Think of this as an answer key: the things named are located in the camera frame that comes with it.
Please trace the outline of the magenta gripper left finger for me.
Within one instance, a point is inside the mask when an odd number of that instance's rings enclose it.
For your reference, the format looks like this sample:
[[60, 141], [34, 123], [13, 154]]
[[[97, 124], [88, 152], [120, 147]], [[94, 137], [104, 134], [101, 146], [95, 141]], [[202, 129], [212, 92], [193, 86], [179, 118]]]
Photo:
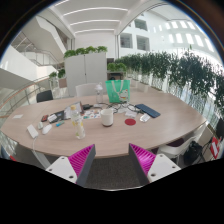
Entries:
[[47, 171], [84, 187], [96, 154], [95, 145], [87, 146], [73, 155], [59, 157]]

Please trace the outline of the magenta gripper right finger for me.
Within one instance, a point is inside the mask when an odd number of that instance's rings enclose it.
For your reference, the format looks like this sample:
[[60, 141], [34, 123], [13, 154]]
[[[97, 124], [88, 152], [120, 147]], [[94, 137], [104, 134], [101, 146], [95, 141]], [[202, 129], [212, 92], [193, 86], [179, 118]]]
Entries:
[[180, 170], [180, 167], [166, 155], [155, 155], [134, 144], [129, 144], [129, 156], [133, 162], [141, 186], [145, 186]]

